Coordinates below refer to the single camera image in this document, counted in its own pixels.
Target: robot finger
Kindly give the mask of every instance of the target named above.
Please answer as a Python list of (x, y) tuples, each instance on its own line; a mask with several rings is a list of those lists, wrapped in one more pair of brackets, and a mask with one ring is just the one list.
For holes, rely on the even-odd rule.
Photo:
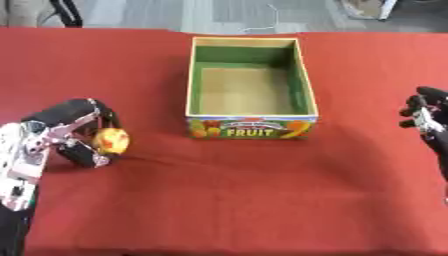
[(424, 96), (426, 102), (433, 106), (445, 102), (448, 97), (448, 92), (428, 86), (417, 87), (417, 93)]
[(414, 122), (414, 120), (409, 119), (409, 120), (401, 121), (399, 123), (399, 125), (401, 128), (411, 128), (411, 127), (415, 127), (415, 122)]

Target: cardboard box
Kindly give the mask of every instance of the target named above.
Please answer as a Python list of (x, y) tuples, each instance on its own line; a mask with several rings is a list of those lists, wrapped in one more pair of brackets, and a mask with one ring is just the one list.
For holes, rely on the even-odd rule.
[(298, 40), (194, 38), (186, 117), (195, 138), (304, 135), (318, 111)]

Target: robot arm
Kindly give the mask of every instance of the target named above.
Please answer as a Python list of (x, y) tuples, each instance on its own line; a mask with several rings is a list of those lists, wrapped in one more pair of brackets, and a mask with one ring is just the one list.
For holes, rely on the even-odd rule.
[[(422, 140), (436, 153), (440, 171), (448, 184), (448, 93), (430, 87), (418, 87), (400, 115), (412, 119), (400, 122), (403, 128), (416, 127)], [(445, 195), (448, 203), (448, 186)]]
[(73, 99), (0, 127), (0, 256), (2, 250), (20, 255), (13, 252), (28, 232), (50, 148), (84, 167), (107, 165), (116, 155), (86, 141), (106, 127), (120, 128), (118, 118), (93, 99)]

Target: red table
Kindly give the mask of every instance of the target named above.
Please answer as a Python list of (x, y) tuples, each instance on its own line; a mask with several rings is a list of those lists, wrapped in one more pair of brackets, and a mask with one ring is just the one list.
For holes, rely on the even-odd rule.
[(435, 156), (397, 111), (448, 88), (448, 35), (305, 33), (321, 119), (306, 141), (198, 141), (183, 119), (191, 35), (0, 29), (0, 122), (72, 97), (133, 137), (115, 165), (53, 157), (28, 255), (448, 252)]

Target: gray carpet floor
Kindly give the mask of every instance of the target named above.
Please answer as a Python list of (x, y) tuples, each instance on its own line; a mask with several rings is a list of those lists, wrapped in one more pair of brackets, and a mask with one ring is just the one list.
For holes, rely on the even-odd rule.
[(75, 0), (86, 27), (207, 34), (448, 32), (448, 0), (401, 0), (386, 22), (348, 18), (338, 0)]

